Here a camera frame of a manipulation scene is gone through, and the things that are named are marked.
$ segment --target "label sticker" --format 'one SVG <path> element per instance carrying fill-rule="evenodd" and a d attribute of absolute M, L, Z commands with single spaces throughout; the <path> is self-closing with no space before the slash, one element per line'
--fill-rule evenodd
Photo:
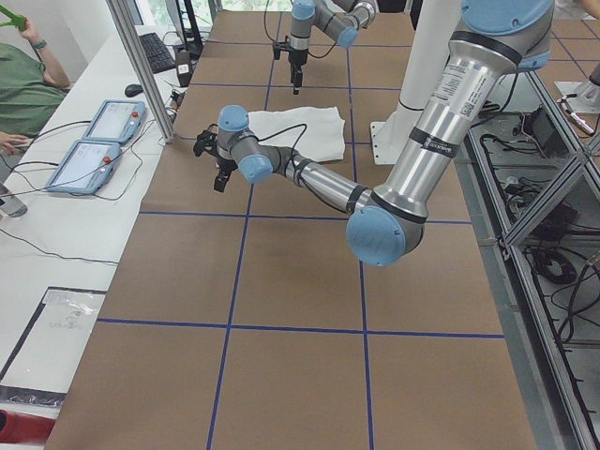
<path fill-rule="evenodd" d="M 495 79 L 477 68 L 448 64 L 431 95 L 431 101 L 447 106 L 450 111 L 469 120 L 479 112 L 494 87 Z"/>

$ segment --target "green object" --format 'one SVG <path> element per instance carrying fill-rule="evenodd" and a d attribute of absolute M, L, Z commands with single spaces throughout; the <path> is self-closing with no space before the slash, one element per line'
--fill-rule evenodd
<path fill-rule="evenodd" d="M 17 28 L 19 28 L 19 31 L 24 31 L 25 28 L 27 28 L 27 25 L 25 23 L 25 22 L 27 22 L 27 19 L 25 18 L 25 16 L 22 16 L 20 14 L 15 14 L 14 12 L 6 9 L 2 5 L 0 5 L 0 12 L 3 13 L 5 16 L 7 16 L 10 19 L 8 22 L 0 23 L 0 26 L 13 25 L 13 26 L 16 26 Z"/>
<path fill-rule="evenodd" d="M 65 94 L 44 83 L 46 66 L 0 42 L 0 131 L 33 138 Z"/>
<path fill-rule="evenodd" d="M 36 50 L 41 50 L 44 47 L 46 47 L 48 45 L 48 42 L 46 42 L 46 39 L 42 39 L 40 42 L 38 42 L 37 44 L 32 45 L 32 47 Z"/>

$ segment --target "green shirt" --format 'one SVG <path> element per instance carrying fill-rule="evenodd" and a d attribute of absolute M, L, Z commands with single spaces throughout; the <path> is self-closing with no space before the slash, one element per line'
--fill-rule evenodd
<path fill-rule="evenodd" d="M 33 138 L 65 97 L 44 83 L 43 63 L 0 42 L 0 131 Z"/>

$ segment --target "computer mouse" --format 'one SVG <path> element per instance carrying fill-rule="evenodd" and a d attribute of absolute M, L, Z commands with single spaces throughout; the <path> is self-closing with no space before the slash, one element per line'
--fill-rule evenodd
<path fill-rule="evenodd" d="M 143 92 L 141 84 L 130 84 L 125 88 L 125 95 L 127 97 L 135 97 Z"/>

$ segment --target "white towel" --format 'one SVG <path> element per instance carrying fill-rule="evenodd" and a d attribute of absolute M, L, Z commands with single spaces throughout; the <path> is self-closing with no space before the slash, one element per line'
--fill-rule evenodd
<path fill-rule="evenodd" d="M 249 114 L 250 129 L 259 139 L 287 127 L 307 124 L 295 149 L 305 158 L 315 161 L 344 159 L 344 121 L 338 108 L 295 108 L 283 112 L 256 111 Z M 265 145 L 291 147 L 302 133 L 303 127 L 294 128 L 275 138 L 264 141 Z"/>

